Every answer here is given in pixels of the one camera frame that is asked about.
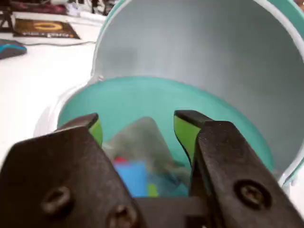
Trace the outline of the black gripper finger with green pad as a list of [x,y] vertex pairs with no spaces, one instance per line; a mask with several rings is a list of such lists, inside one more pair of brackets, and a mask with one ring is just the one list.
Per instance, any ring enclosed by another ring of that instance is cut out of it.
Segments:
[[191,164],[190,196],[208,212],[204,228],[301,228],[304,221],[237,127],[194,110],[174,112],[174,132]]

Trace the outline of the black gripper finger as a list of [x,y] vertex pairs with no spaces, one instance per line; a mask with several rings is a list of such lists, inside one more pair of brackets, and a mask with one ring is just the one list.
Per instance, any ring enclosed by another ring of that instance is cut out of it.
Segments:
[[89,129],[96,113],[14,144],[0,170],[3,228],[143,228],[139,208]]

